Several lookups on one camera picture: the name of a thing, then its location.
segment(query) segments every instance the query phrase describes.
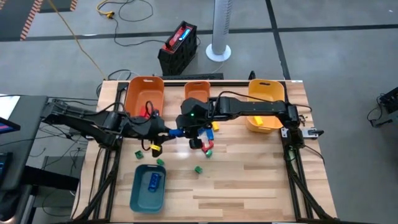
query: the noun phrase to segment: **orange bin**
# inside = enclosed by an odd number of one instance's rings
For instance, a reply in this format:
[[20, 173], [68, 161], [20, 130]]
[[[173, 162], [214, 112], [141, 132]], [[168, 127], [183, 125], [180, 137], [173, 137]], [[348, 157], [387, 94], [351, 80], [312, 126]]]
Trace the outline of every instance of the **orange bin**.
[[164, 82], [159, 77], [135, 77], [130, 81], [126, 95], [126, 111], [130, 116], [139, 116], [141, 108], [151, 101], [162, 116]]
[[[249, 96], [268, 101], [285, 101], [285, 88], [277, 81], [270, 80], [252, 80], [249, 83]], [[259, 101], [248, 98], [248, 101]], [[283, 127], [282, 123], [275, 116], [260, 116], [262, 125], [257, 125], [253, 116], [246, 119], [246, 127], [250, 131], [260, 133], [271, 133], [276, 129]]]
[[184, 90], [185, 99], [195, 98], [206, 103], [210, 97], [210, 83], [206, 81], [188, 82], [185, 84]]

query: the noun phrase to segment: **wooden tabletop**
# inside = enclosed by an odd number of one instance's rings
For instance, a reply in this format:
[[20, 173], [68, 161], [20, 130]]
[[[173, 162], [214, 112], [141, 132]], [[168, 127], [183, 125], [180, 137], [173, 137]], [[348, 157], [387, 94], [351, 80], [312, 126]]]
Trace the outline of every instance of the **wooden tabletop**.
[[[103, 83], [97, 110], [114, 102], [117, 84], [117, 81]], [[291, 103], [308, 105], [301, 81], [286, 82], [286, 87]], [[248, 93], [247, 87], [211, 87], [211, 96], [223, 90]], [[175, 118], [180, 114], [180, 105], [184, 100], [183, 87], [165, 87], [164, 96], [162, 117], [168, 127], [176, 128]], [[308, 116], [306, 127], [312, 127], [309, 109], [299, 107], [298, 110], [300, 114]], [[130, 209], [136, 167], [140, 164], [156, 164], [156, 158], [150, 152], [144, 152], [143, 159], [136, 159], [134, 152], [141, 150], [141, 142], [124, 139], [111, 222], [294, 221], [280, 134], [278, 131], [271, 134], [250, 132], [244, 120], [244, 117], [240, 117], [219, 123], [220, 131], [215, 133], [215, 146], [210, 159], [201, 150], [190, 149], [188, 139], [179, 138], [164, 143], [163, 154], [159, 158], [165, 162], [167, 180], [164, 207], [158, 214], [136, 213]], [[318, 141], [308, 140], [305, 143], [320, 152]], [[98, 150], [96, 142], [89, 143], [81, 171], [81, 197], [75, 217], [88, 204]], [[301, 149], [301, 155], [309, 191], [325, 211], [335, 217], [322, 160], [306, 149]], [[93, 195], [98, 188], [103, 156], [104, 152], [96, 167]], [[197, 174], [193, 170], [195, 166], [201, 166], [203, 173]], [[299, 189], [297, 192], [304, 217], [302, 194]], [[107, 198], [108, 191], [102, 200], [100, 217], [104, 217]]]

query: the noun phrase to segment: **gray floor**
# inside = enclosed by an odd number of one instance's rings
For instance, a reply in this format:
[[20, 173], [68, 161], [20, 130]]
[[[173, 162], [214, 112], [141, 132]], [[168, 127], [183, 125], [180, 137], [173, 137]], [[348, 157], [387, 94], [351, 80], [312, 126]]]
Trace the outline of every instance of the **gray floor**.
[[[211, 29], [212, 0], [150, 2], [154, 5], [153, 17], [139, 23], [121, 22], [119, 32], [172, 31], [181, 20], [196, 24], [199, 30]], [[113, 33], [114, 23], [97, 15], [95, 3], [79, 0], [75, 12], [63, 13], [77, 34]], [[398, 24], [398, 2], [394, 0], [278, 0], [272, 4], [279, 27]], [[144, 3], [137, 2], [126, 7], [123, 15], [138, 18], [147, 10]], [[265, 1], [235, 1], [232, 28], [267, 28], [270, 24]], [[29, 37], [52, 35], [69, 33], [57, 15], [36, 15]], [[348, 221], [395, 223], [396, 126], [373, 129], [366, 115], [376, 106], [380, 93], [397, 86], [398, 30], [294, 32], [280, 36], [290, 76], [304, 80], [315, 124], [325, 130], [320, 144], [338, 216]], [[120, 42], [145, 39], [124, 38]], [[201, 35], [200, 39], [198, 54], [184, 73], [209, 73], [221, 65], [209, 61], [204, 53], [211, 36]], [[231, 34], [228, 44], [233, 54], [220, 69], [226, 79], [247, 79], [251, 70], [259, 78], [284, 78], [271, 33]], [[82, 45], [106, 73], [128, 68], [141, 75], [161, 74], [156, 59], [158, 43], [124, 48], [112, 39], [95, 39], [83, 40]], [[1, 93], [95, 97], [101, 76], [74, 41], [3, 42], [0, 49]], [[60, 156], [70, 144], [63, 139], [39, 140], [32, 154], [47, 147], [44, 154]], [[29, 163], [38, 166], [41, 159], [31, 158]], [[54, 222], [40, 210], [34, 221]]]

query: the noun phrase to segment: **yellow block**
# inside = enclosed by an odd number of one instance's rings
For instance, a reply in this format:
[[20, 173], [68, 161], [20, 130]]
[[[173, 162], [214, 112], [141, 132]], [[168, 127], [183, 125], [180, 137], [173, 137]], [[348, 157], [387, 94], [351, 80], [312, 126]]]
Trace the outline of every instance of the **yellow block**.
[[218, 126], [218, 123], [216, 121], [211, 122], [211, 124], [213, 125], [214, 132], [220, 130], [220, 127]]
[[160, 147], [159, 146], [155, 146], [155, 145], [150, 145], [150, 148], [156, 151], [160, 151]]
[[262, 126], [262, 119], [260, 116], [254, 116], [254, 122], [256, 122], [256, 125]]

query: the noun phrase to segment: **green block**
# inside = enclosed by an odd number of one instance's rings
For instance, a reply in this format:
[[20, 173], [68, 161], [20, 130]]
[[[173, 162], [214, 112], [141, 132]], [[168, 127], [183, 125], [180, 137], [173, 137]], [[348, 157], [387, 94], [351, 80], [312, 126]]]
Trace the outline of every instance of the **green block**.
[[164, 161], [162, 159], [157, 159], [156, 163], [158, 163], [158, 165], [164, 165]]
[[207, 152], [206, 152], [206, 157], [207, 157], [207, 158], [210, 158], [211, 155], [213, 155], [213, 150], [211, 150], [211, 149], [207, 150]]
[[200, 166], [196, 166], [196, 167], [195, 167], [195, 171], [196, 171], [198, 174], [201, 174], [201, 173], [203, 172], [203, 169], [202, 169]]
[[137, 152], [135, 152], [135, 155], [136, 155], [137, 159], [142, 159], [142, 158], [144, 158], [144, 154], [143, 154], [140, 150], [138, 150]]

